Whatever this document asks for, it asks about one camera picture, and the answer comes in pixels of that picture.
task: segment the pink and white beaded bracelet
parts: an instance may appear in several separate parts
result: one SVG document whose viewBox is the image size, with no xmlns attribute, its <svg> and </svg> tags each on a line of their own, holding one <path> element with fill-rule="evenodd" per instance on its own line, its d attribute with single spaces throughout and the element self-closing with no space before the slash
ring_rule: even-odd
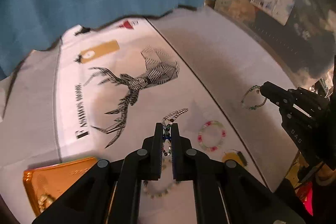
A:
<svg viewBox="0 0 336 224">
<path fill-rule="evenodd" d="M 203 143 L 203 133 L 204 133 L 205 129 L 209 126 L 217 126 L 221 129 L 221 139 L 220 139 L 219 143 L 217 145 L 211 146 L 211 147 L 206 146 Z M 212 152 L 212 151 L 216 151 L 219 147 L 221 147 L 221 145 L 223 144 L 223 139 L 224 139 L 225 136 L 226 136 L 226 132 L 225 132 L 224 126 L 220 122 L 209 121 L 209 122 L 206 122 L 204 125 L 202 125 L 201 130 L 198 133 L 197 141 L 198 141 L 198 144 L 200 145 L 200 147 L 202 147 L 203 150 Z"/>
</svg>

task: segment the white fabric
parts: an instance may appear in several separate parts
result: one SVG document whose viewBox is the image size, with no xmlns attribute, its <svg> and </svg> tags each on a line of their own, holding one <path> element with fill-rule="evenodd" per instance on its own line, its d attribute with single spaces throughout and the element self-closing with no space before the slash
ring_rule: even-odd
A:
<svg viewBox="0 0 336 224">
<path fill-rule="evenodd" d="M 2 122 L 4 118 L 8 90 L 11 85 L 12 78 L 13 74 L 0 81 L 0 122 Z"/>
<path fill-rule="evenodd" d="M 207 153 L 209 157 L 221 161 L 225 152 L 233 149 L 241 151 L 248 162 L 246 169 L 262 182 L 244 145 L 191 70 L 146 20 L 128 20 L 138 21 L 138 24 L 133 26 L 134 29 L 117 28 L 125 21 L 122 20 L 99 32 L 77 36 L 74 33 L 81 27 L 76 26 L 62 37 L 63 45 L 56 90 L 58 139 L 62 158 L 70 159 L 76 155 L 91 154 L 110 161 L 123 159 L 130 152 L 139 149 L 144 138 L 154 134 L 156 122 L 161 122 L 162 118 L 172 111 L 188 108 L 189 111 L 176 121 L 180 135 L 189 138 L 192 146 L 201 150 L 197 142 L 201 126 L 210 120 L 221 122 L 225 127 L 226 137 L 220 149 Z M 120 47 L 118 51 L 84 64 L 74 62 L 81 51 L 111 40 L 117 40 Z M 120 114 L 104 113 L 116 109 L 120 99 L 125 97 L 129 89 L 126 85 L 115 85 L 110 82 L 98 85 L 106 79 L 106 76 L 102 75 L 94 77 L 86 86 L 83 86 L 95 72 L 89 68 L 103 67 L 118 77 L 120 74 L 127 74 L 136 78 L 146 72 L 141 51 L 148 46 L 152 49 L 162 49 L 170 59 L 178 63 L 178 77 L 164 84 L 140 90 L 137 102 L 128 107 L 126 126 L 120 137 L 105 149 L 115 133 L 105 134 L 91 126 L 107 128 L 114 124 L 114 119 L 120 117 Z M 81 101 L 83 101 L 87 125 L 82 128 L 89 132 L 79 139 L 75 134 L 81 129 L 77 115 L 76 85 L 81 85 L 83 92 Z M 219 136 L 204 136 L 204 138 L 208 138 L 204 142 L 207 141 L 209 144 L 214 141 L 214 138 L 220 139 Z M 164 185 L 172 179 L 171 177 L 171 172 L 165 170 L 162 179 L 155 182 L 154 187 L 164 188 Z M 146 224 L 196 223 L 192 182 L 182 182 L 175 190 L 160 199 L 152 200 L 142 193 L 139 219 L 141 223 Z"/>
<path fill-rule="evenodd" d="M 275 191 L 297 147 L 281 126 L 278 106 L 267 100 L 251 111 L 239 102 L 250 87 L 266 81 L 285 90 L 295 89 L 281 66 L 253 37 L 207 6 L 195 12 L 176 9 L 151 23 L 211 93 Z M 263 99 L 250 92 L 245 103 L 261 104 Z"/>
<path fill-rule="evenodd" d="M 0 195 L 20 224 L 35 219 L 22 183 L 24 170 L 59 163 L 53 115 L 58 52 L 56 45 L 24 60 L 0 123 Z"/>
</svg>

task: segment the yellow round object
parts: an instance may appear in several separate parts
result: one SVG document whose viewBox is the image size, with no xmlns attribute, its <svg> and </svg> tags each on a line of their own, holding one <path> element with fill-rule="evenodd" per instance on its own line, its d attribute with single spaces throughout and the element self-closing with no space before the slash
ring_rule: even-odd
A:
<svg viewBox="0 0 336 224">
<path fill-rule="evenodd" d="M 239 158 L 239 156 L 235 152 L 226 153 L 222 158 L 222 162 L 225 162 L 227 160 L 234 160 L 237 163 L 239 163 L 240 166 L 244 167 L 242 160 Z"/>
</svg>

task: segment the printed pattern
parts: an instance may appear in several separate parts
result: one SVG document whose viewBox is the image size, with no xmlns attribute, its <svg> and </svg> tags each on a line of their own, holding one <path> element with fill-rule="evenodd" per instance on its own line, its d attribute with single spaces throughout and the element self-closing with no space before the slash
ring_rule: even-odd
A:
<svg viewBox="0 0 336 224">
<path fill-rule="evenodd" d="M 121 116 L 114 120 L 116 123 L 106 129 L 92 126 L 93 128 L 106 134 L 110 134 L 112 132 L 117 133 L 116 136 L 108 143 L 106 148 L 115 143 L 115 141 L 120 137 L 126 126 L 128 106 L 132 106 L 137 102 L 139 91 L 150 88 L 152 86 L 162 85 L 177 78 L 179 75 L 178 63 L 173 61 L 171 57 L 162 49 L 152 49 L 150 46 L 148 46 L 141 51 L 141 55 L 145 59 L 146 72 L 136 78 L 133 78 L 130 75 L 124 73 L 120 74 L 120 77 L 117 77 L 107 68 L 89 68 L 91 70 L 93 69 L 97 71 L 90 76 L 84 86 L 87 85 L 94 77 L 102 75 L 107 76 L 107 78 L 99 82 L 98 85 L 111 82 L 116 85 L 127 85 L 129 89 L 126 96 L 120 100 L 118 108 L 105 113 L 120 113 Z"/>
<path fill-rule="evenodd" d="M 128 30 L 134 30 L 134 26 L 138 25 L 138 21 L 129 21 L 129 20 L 125 20 L 122 24 L 120 24 L 119 26 L 115 27 L 114 29 L 122 29 L 122 28 L 126 28 Z"/>
</svg>

